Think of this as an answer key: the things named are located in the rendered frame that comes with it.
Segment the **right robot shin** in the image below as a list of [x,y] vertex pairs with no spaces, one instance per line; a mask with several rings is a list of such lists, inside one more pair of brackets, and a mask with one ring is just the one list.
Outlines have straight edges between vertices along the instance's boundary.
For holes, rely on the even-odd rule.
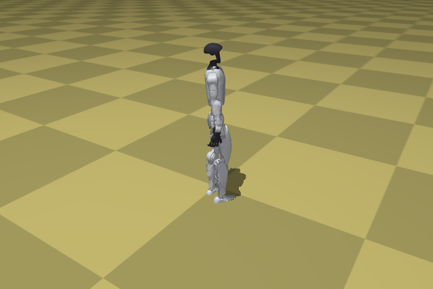
[[[220,162],[217,165],[217,170],[215,170],[215,178],[216,178],[216,184],[218,185],[218,195],[220,196],[220,199],[225,198],[225,188],[227,184],[227,177],[228,177],[228,164],[224,162]],[[223,194],[224,191],[224,194]]]

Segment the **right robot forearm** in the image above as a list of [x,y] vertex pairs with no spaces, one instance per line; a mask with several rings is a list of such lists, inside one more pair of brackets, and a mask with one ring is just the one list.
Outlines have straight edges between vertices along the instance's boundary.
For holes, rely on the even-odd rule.
[[214,127],[215,127],[215,133],[221,132],[221,103],[220,102],[214,102],[212,105],[212,115],[214,119]]

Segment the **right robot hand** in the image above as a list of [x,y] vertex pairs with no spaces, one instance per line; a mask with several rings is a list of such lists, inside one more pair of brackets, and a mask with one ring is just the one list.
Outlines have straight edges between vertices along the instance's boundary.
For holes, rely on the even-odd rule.
[[[215,127],[213,128],[213,133],[214,135],[211,137],[210,143],[208,144],[208,146],[210,147],[218,147],[219,146],[219,142],[221,143],[221,132],[220,133],[215,133]],[[211,145],[212,144],[212,145]]]

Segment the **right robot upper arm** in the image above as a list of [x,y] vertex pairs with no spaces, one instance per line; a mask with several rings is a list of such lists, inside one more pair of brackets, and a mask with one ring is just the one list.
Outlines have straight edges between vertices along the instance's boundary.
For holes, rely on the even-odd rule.
[[221,103],[221,101],[217,99],[217,96],[219,94],[218,93],[219,78],[218,78],[217,74],[214,72],[209,73],[209,75],[207,76],[207,83],[208,83],[208,88],[209,88],[211,106],[213,105],[214,102],[220,102]]

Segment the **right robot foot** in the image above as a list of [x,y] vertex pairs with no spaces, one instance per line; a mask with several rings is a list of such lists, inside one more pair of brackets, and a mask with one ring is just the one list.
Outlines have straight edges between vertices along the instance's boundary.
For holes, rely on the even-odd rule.
[[220,196],[217,196],[217,197],[214,198],[213,202],[215,204],[218,204],[218,203],[221,203],[221,202],[226,202],[226,201],[232,200],[234,198],[235,198],[234,195],[225,195],[225,198],[222,198],[222,199],[220,199]]

